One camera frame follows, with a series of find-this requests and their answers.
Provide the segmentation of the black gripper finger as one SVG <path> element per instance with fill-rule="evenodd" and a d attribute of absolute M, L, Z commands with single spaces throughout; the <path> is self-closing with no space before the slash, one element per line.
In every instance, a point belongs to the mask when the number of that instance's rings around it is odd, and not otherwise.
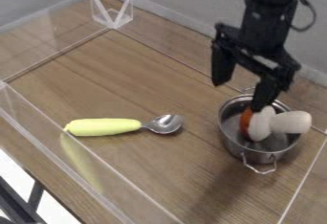
<path fill-rule="evenodd" d="M 282 80 L 280 79 L 280 76 L 274 72 L 265 74 L 254 86 L 250 104 L 252 111 L 258 112 L 266 105 L 269 105 L 278 96 L 281 90 Z"/>
<path fill-rule="evenodd" d="M 210 76 L 214 86 L 220 86 L 230 80 L 234 65 L 236 63 L 232 53 L 218 44 L 213 43 L 210 57 Z"/>

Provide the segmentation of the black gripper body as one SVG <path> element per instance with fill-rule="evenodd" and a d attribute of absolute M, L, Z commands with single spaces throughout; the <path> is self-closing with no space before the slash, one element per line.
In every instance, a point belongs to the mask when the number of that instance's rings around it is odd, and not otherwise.
<path fill-rule="evenodd" d="M 233 55 L 240 65 L 261 78 L 274 72 L 288 90 L 300 64 L 284 49 L 297 2 L 282 6 L 248 3 L 238 28 L 218 22 L 212 44 L 218 44 Z"/>

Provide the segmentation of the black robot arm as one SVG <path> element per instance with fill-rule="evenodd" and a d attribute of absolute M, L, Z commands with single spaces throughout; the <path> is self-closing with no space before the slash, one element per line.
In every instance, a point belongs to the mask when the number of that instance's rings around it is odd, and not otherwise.
<path fill-rule="evenodd" d="M 292 24 L 296 8 L 312 7 L 308 0 L 244 0 L 241 26 L 217 23 L 212 40 L 210 79 L 218 86 L 237 65 L 260 77 L 252 94 L 250 110 L 260 111 L 288 90 L 301 65 L 284 49 L 288 32 L 304 32 L 312 24 Z"/>

